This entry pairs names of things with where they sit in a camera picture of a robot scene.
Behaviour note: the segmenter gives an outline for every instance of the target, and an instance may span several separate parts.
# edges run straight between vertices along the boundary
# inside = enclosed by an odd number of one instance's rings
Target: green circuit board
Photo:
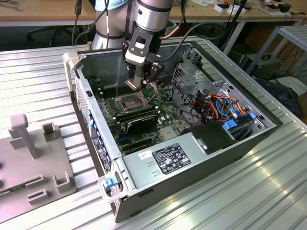
[[[190,127],[190,124],[180,114],[179,109],[173,104],[172,100],[167,99],[167,90],[160,85],[156,87],[156,90],[151,86],[147,86],[140,92],[111,98],[103,98],[103,96],[98,95],[96,98],[109,129],[123,155],[179,136],[185,128]],[[114,121],[114,117],[117,115],[126,115],[156,106],[158,106],[159,110],[158,121],[149,130],[127,135],[125,133],[127,122]]]

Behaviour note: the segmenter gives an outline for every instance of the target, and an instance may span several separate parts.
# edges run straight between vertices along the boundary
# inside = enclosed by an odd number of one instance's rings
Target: desk
[[[225,49],[224,53],[228,55],[232,46],[234,45],[236,39],[238,38],[239,34],[241,33],[244,25],[246,22],[289,22],[294,21],[294,25],[300,25],[301,22],[307,18],[307,15],[303,14],[296,14],[293,18],[288,15],[282,16],[270,16],[265,12],[261,11],[258,7],[260,5],[249,3],[252,7],[250,11],[246,11],[244,14],[240,15],[237,19],[237,26],[230,37]],[[214,9],[213,5],[208,5],[203,7],[198,5],[194,2],[190,2],[189,6],[186,9],[186,20],[189,23],[199,23],[199,22],[227,22],[229,19],[228,13],[219,13]],[[181,18],[181,8],[180,7],[173,7],[170,19],[174,22],[179,22]]]
[[[0,26],[48,26],[48,25],[73,25],[75,14],[75,0],[19,0],[23,11],[0,7]],[[298,14],[291,16],[269,16],[258,9],[259,5],[250,4],[252,9],[246,11],[238,18],[232,36],[230,37],[224,53],[228,55],[231,47],[238,38],[246,22],[284,22],[294,21],[294,25],[300,25],[306,15]],[[186,19],[189,23],[200,22],[227,22],[228,13],[219,13],[212,5],[203,7],[190,2],[186,10]],[[92,23],[96,18],[95,10],[88,0],[83,1],[82,13],[78,19],[78,25]],[[179,22],[181,8],[173,6],[170,19]]]
[[[8,106],[27,115],[28,130],[49,121],[59,125],[78,190],[4,222],[0,229],[306,229],[307,126],[212,43],[196,37],[187,40],[206,49],[284,125],[241,160],[115,223],[96,185],[97,173],[67,90],[62,55],[72,47],[2,52],[0,138],[9,135],[9,124],[1,113]],[[218,79],[212,66],[204,68]]]
[[[0,26],[73,25],[76,0],[18,0],[23,10],[0,6]],[[83,0],[78,25],[88,25],[96,19],[95,9]]]

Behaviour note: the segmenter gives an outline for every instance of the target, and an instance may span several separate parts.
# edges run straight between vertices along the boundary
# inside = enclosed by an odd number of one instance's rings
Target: white sticker
[[[152,151],[151,150],[147,150],[145,152],[139,153],[139,157],[140,157],[141,160],[144,160],[144,159],[152,157],[152,156],[153,155],[152,155]]]

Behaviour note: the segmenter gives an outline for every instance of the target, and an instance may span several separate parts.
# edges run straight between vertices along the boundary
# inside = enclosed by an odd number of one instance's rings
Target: motherboard
[[[123,155],[180,136],[191,126],[169,96],[168,85],[148,85],[139,92],[114,87],[96,96]]]

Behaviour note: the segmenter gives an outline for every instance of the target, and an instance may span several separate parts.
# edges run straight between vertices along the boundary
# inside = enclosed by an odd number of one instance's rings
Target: wooden desk
[[[0,6],[0,26],[73,25],[76,0],[18,0],[23,10]],[[96,18],[95,9],[83,0],[78,25],[87,25]]]
[[[224,53],[228,55],[232,46],[234,45],[236,39],[241,33],[246,22],[286,22],[293,21],[294,25],[300,25],[301,22],[307,18],[307,15],[296,14],[291,17],[290,15],[282,15],[282,16],[270,16],[260,10],[258,7],[260,5],[249,3],[252,7],[250,11],[246,11],[244,14],[240,15],[237,22],[237,26],[230,37],[225,49]],[[229,19],[228,13],[219,13],[214,9],[213,5],[208,5],[203,7],[194,2],[190,2],[189,6],[186,9],[186,20],[187,22],[227,22]],[[170,19],[174,22],[179,22],[181,18],[181,8],[179,6],[173,6]],[[284,45],[285,41],[281,42],[279,49]]]
[[[0,26],[47,26],[47,25],[73,25],[75,20],[74,8],[76,0],[19,0],[23,11],[17,11],[0,6]],[[300,25],[306,15],[270,16],[260,9],[259,5],[251,4],[252,9],[246,11],[238,18],[238,24],[229,39],[224,53],[228,54],[241,33],[246,22],[284,22],[294,21],[294,25]],[[92,23],[96,18],[94,8],[88,0],[83,0],[82,13],[78,19],[78,25]],[[173,6],[170,19],[178,22],[181,18],[181,8]],[[200,22],[227,22],[228,13],[219,13],[212,5],[203,7],[190,2],[186,10],[186,19],[189,23]]]
[[[261,11],[258,7],[260,5],[249,3],[252,6],[250,11],[246,11],[244,14],[240,15],[238,21],[291,21],[291,16],[285,17],[282,16],[270,16],[265,12]],[[189,22],[205,22],[205,21],[214,21],[214,22],[225,22],[228,21],[228,13],[219,13],[214,9],[213,5],[208,5],[203,7],[194,2],[189,2],[189,6],[186,9],[186,19]],[[180,20],[181,18],[181,8],[179,6],[173,6],[170,19],[173,21]],[[306,18],[306,15],[298,14],[294,15],[293,21],[299,21]]]

